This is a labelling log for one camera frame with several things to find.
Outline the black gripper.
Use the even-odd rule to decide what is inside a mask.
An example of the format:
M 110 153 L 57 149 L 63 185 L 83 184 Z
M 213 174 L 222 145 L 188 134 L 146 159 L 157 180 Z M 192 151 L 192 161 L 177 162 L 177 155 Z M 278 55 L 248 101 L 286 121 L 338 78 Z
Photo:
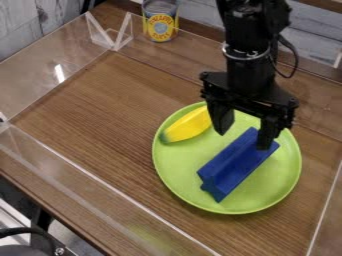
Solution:
M 276 74 L 285 75 L 277 67 L 278 48 L 264 51 L 240 51 L 225 46 L 228 71 L 201 73 L 202 97 L 208 102 L 214 129 L 225 135 L 234 124 L 234 111 L 261 119 L 257 148 L 269 150 L 274 139 L 294 122 L 298 99 L 277 84 Z

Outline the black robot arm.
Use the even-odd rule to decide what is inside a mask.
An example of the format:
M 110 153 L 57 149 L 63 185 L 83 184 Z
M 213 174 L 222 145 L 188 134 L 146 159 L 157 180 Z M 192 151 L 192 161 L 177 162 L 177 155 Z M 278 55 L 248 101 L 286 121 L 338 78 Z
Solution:
M 278 46 L 294 45 L 282 36 L 290 25 L 286 0 L 216 0 L 225 26 L 225 72 L 204 72 L 202 97 L 212 123 L 224 135 L 234 112 L 261 119 L 257 148 L 270 148 L 284 129 L 293 126 L 300 100 L 276 81 Z

